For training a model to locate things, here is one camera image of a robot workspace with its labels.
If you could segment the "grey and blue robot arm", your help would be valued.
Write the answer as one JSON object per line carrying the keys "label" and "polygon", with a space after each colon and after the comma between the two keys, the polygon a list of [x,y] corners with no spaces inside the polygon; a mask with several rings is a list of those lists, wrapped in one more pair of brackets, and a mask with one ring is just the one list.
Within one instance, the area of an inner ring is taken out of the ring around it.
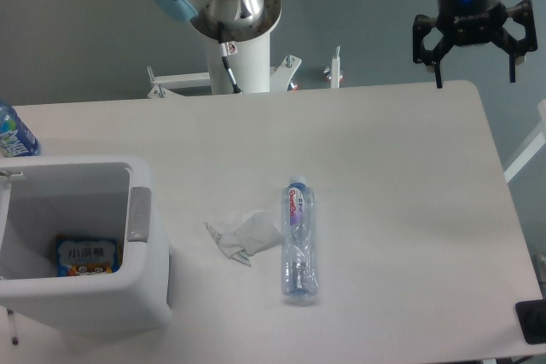
{"label": "grey and blue robot arm", "polygon": [[[300,59],[270,65],[270,34],[281,17],[280,0],[154,0],[172,19],[190,22],[205,40],[207,80],[215,94],[292,90]],[[412,26],[412,59],[439,75],[454,47],[493,43],[516,68],[537,49],[530,0],[438,0],[439,12],[419,14]]]}

